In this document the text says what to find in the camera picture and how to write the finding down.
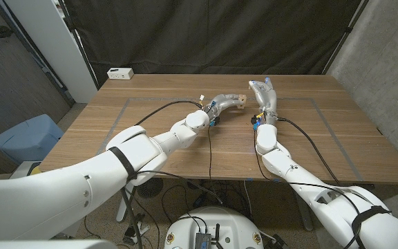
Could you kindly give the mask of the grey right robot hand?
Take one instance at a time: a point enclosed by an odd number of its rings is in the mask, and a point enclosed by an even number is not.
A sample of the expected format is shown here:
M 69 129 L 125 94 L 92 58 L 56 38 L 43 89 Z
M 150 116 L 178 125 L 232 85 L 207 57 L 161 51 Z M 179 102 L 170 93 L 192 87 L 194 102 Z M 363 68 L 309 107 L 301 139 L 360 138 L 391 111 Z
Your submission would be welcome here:
M 271 79 L 266 77 L 264 82 L 250 80 L 249 87 L 255 94 L 260 112 L 264 113 L 265 123 L 275 125 L 277 120 L 277 94 Z

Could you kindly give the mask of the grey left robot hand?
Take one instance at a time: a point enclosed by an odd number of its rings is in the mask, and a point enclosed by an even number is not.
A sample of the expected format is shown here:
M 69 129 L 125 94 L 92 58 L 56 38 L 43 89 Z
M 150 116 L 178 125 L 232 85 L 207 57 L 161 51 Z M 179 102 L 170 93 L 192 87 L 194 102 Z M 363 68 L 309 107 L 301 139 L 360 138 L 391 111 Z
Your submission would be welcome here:
M 218 117 L 222 111 L 229 107 L 243 108 L 246 102 L 246 95 L 241 94 L 219 94 L 207 104 L 204 111 L 210 120 Z

